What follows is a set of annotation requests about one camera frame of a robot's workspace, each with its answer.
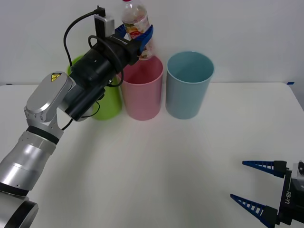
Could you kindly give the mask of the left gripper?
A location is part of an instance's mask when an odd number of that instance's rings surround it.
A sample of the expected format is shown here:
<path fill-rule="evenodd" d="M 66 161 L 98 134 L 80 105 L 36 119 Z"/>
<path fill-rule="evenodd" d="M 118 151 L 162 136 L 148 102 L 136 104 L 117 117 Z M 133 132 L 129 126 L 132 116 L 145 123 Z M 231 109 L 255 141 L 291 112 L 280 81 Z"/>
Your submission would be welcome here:
<path fill-rule="evenodd" d="M 115 69 L 124 69 L 127 65 L 134 65 L 138 60 L 145 46 L 152 38 L 154 31 L 153 25 L 141 35 L 136 38 L 131 38 L 128 41 L 124 38 L 119 38 L 115 35 L 106 38 L 107 44 L 114 51 L 117 58 L 110 52 L 110 62 L 114 65 Z M 126 35 L 124 24 L 115 29 L 116 35 Z"/>

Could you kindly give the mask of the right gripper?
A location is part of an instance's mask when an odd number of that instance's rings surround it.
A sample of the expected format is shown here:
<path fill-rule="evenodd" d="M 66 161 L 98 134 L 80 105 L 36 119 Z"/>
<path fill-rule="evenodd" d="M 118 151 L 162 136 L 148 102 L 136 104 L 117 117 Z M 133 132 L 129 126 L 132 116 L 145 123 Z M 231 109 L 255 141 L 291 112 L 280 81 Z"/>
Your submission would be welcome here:
<path fill-rule="evenodd" d="M 230 197 L 257 218 L 267 228 L 292 221 L 304 223 L 304 177 L 296 170 L 289 170 L 286 161 L 242 161 L 242 164 L 279 178 L 284 178 L 279 211 L 248 199 L 230 194 Z"/>

